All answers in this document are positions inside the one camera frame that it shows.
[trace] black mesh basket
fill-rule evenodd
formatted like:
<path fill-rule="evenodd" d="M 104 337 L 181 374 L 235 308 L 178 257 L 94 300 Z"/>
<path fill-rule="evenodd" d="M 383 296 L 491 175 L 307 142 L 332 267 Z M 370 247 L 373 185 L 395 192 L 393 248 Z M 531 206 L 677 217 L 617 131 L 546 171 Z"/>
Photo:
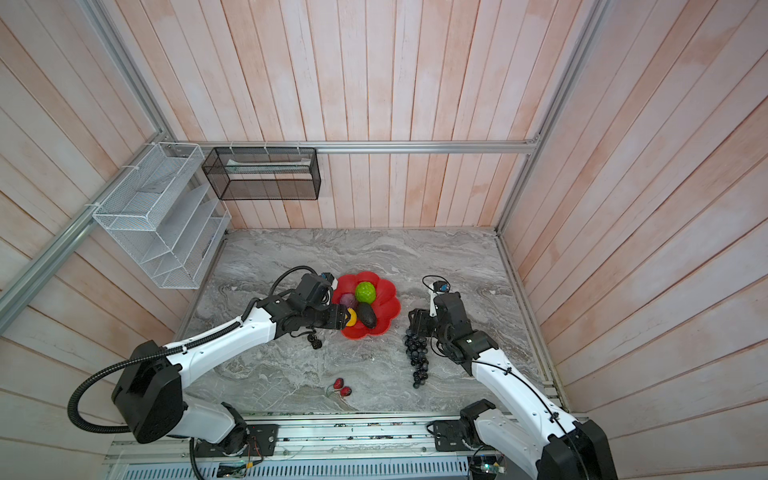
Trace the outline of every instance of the black mesh basket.
<path fill-rule="evenodd" d="M 314 148 L 215 147 L 203 172 L 221 200 L 317 200 Z"/>

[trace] grape bunch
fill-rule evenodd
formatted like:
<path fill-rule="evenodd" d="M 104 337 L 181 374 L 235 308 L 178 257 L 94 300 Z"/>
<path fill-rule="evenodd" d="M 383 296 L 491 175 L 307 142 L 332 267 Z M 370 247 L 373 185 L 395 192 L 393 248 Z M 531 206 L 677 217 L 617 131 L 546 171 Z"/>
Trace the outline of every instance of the grape bunch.
<path fill-rule="evenodd" d="M 411 366 L 416 370 L 413 373 L 413 388 L 417 389 L 424 385 L 429 378 L 429 360 L 427 360 L 427 339 L 419 336 L 411 329 L 406 330 L 404 341 L 406 345 L 406 355 L 411 360 Z"/>

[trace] red fruit plate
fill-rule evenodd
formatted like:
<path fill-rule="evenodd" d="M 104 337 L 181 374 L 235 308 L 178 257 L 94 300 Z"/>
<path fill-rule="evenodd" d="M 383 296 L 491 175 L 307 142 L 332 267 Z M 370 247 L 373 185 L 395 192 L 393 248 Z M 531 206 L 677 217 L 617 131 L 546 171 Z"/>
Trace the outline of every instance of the red fruit plate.
<path fill-rule="evenodd" d="M 376 288 L 376 300 L 371 303 L 376 314 L 376 327 L 370 329 L 358 321 L 352 326 L 347 326 L 341 333 L 350 340 L 360 340 L 368 335 L 384 335 L 392 321 L 400 314 L 400 301 L 397 300 L 395 284 L 389 280 L 382 280 L 374 272 L 361 272 L 357 275 L 344 275 L 339 278 L 339 285 L 333 292 L 333 303 L 339 303 L 345 293 L 355 293 L 355 288 L 361 282 L 370 282 Z"/>

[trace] green fruit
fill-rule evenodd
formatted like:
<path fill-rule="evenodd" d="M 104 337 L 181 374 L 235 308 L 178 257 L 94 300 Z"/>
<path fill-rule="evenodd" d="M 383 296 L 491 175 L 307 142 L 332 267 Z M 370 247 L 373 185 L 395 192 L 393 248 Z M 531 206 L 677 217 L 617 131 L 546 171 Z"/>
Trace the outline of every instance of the green fruit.
<path fill-rule="evenodd" d="M 376 288 L 373 283 L 361 282 L 355 288 L 355 298 L 361 303 L 373 303 L 373 300 L 376 300 Z"/>
<path fill-rule="evenodd" d="M 376 327 L 376 314 L 373 312 L 373 308 L 369 303 L 360 302 L 357 306 L 357 319 L 362 322 L 363 325 L 372 329 Z"/>

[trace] wire rack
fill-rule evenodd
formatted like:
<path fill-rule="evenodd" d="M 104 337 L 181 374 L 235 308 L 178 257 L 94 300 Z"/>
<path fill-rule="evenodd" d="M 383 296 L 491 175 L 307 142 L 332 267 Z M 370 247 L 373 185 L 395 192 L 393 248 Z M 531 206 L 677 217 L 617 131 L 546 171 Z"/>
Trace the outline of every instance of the wire rack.
<path fill-rule="evenodd" d="M 203 172 L 221 200 L 317 200 L 314 148 L 215 147 Z"/>
<path fill-rule="evenodd" d="M 189 188 L 196 144 L 158 144 L 96 210 L 96 221 L 161 288 L 196 289 L 231 215 L 208 184 Z"/>

